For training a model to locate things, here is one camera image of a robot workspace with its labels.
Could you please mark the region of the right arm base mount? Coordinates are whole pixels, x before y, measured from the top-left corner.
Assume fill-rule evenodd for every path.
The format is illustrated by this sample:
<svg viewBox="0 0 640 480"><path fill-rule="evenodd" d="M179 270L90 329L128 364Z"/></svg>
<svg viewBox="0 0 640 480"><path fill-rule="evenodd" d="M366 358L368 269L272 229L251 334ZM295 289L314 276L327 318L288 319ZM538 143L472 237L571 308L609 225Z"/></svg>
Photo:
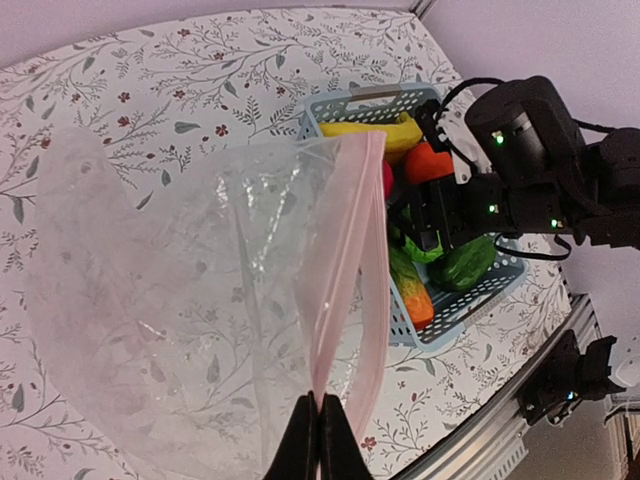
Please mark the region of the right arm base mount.
<svg viewBox="0 0 640 480"><path fill-rule="evenodd" d="M542 419L558 425L583 401L600 401L626 389L611 379L610 356L617 338L596 339L582 351L567 330L517 393L522 417L533 426Z"/></svg>

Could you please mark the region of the green toy cabbage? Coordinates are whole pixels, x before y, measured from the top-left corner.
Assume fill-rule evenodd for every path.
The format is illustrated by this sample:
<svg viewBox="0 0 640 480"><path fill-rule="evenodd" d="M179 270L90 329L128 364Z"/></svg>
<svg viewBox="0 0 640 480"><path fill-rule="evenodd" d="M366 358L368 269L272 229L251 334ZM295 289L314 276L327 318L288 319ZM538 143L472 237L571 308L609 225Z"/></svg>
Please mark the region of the green toy cabbage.
<svg viewBox="0 0 640 480"><path fill-rule="evenodd" d="M396 248L404 252L415 263L429 264L444 255L444 250L440 244L428 251L421 250L409 237L402 234L396 227L390 228L389 239Z"/></svg>

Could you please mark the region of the light blue plastic basket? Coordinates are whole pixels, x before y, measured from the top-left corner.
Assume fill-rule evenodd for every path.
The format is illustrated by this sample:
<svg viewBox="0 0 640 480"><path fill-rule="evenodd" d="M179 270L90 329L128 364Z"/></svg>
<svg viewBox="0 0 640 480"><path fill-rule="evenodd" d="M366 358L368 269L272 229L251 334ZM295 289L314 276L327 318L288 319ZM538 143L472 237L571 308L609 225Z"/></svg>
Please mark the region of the light blue plastic basket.
<svg viewBox="0 0 640 480"><path fill-rule="evenodd" d="M385 85L312 95L304 102L298 138L320 137L319 124L353 121L377 127L396 114L417 117L422 106L433 109L440 96L424 83ZM525 280L528 262L506 255L513 239L484 235L449 250L432 250L435 260L413 261L410 237L394 224L390 244L390 339L392 346L432 353L457 339L487 315Z"/></svg>

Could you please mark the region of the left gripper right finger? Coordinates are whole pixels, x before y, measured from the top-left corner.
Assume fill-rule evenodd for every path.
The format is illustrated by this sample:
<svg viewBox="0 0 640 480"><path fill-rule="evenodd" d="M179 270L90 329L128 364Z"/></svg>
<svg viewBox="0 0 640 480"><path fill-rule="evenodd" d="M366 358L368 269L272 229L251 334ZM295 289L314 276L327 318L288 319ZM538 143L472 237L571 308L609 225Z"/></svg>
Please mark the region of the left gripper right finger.
<svg viewBox="0 0 640 480"><path fill-rule="evenodd" d="M327 394L319 416L322 480L372 480L340 399Z"/></svg>

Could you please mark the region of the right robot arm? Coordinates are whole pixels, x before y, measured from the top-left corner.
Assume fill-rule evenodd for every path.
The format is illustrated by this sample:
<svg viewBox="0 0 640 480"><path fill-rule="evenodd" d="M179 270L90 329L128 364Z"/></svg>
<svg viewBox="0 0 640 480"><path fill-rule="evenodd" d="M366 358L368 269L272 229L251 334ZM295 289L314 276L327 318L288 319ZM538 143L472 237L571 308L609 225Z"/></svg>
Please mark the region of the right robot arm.
<svg viewBox="0 0 640 480"><path fill-rule="evenodd" d="M573 156L555 155L537 176L512 182L499 170L459 184L451 175L408 188L388 209L401 240L450 251L489 233L564 234L612 248L639 246L639 131L608 131Z"/></svg>

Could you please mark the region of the clear zip top bag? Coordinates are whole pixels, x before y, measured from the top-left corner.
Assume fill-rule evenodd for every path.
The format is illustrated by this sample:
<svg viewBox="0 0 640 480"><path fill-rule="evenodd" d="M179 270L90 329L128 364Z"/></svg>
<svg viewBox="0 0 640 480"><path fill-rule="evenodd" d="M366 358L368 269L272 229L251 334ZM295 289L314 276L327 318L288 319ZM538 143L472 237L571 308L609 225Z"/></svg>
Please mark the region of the clear zip top bag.
<svg viewBox="0 0 640 480"><path fill-rule="evenodd" d="M210 154L136 208L96 135L60 131L26 274L54 386L145 479L258 479L300 396L356 439L384 376L381 132Z"/></svg>

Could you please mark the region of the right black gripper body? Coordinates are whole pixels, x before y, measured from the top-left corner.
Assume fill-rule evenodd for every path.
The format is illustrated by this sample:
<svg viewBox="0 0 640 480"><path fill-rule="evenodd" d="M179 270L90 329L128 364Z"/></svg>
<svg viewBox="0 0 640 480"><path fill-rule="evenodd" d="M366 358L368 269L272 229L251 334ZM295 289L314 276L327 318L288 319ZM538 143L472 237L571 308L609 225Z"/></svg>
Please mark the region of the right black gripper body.
<svg viewBox="0 0 640 480"><path fill-rule="evenodd" d="M453 250L490 233L510 231L508 191L496 174L459 184L454 175L407 187L394 201L402 242L421 250Z"/></svg>

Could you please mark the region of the green orange toy mango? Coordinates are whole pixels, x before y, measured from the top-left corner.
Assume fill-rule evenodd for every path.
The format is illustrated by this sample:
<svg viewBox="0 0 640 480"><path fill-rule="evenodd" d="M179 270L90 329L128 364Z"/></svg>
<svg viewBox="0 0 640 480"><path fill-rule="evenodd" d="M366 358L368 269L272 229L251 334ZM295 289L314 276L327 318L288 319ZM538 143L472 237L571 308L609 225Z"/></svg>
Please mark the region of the green orange toy mango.
<svg viewBox="0 0 640 480"><path fill-rule="evenodd" d="M396 247L390 248L389 260L391 277L414 329L425 329L433 322L435 310L414 263L408 254Z"/></svg>

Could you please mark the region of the red toy apple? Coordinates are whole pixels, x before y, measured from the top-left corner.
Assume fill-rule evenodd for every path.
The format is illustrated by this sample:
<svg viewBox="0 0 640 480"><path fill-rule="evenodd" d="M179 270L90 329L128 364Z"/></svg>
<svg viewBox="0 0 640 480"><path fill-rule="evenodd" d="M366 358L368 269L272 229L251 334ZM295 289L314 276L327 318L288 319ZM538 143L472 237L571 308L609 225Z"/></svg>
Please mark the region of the red toy apple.
<svg viewBox="0 0 640 480"><path fill-rule="evenodd" d="M384 199L388 200L392 194L394 187L394 174L392 167L385 160L382 161L382 173Z"/></svg>

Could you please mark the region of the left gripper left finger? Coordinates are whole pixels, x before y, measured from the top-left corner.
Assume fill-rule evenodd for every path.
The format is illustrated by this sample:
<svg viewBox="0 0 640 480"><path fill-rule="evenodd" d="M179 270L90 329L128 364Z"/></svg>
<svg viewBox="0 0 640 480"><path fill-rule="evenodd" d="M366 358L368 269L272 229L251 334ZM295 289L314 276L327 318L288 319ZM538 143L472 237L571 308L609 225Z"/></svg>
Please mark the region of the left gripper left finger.
<svg viewBox="0 0 640 480"><path fill-rule="evenodd" d="M314 394L300 396L294 406L264 480L313 480L318 470L319 412Z"/></svg>

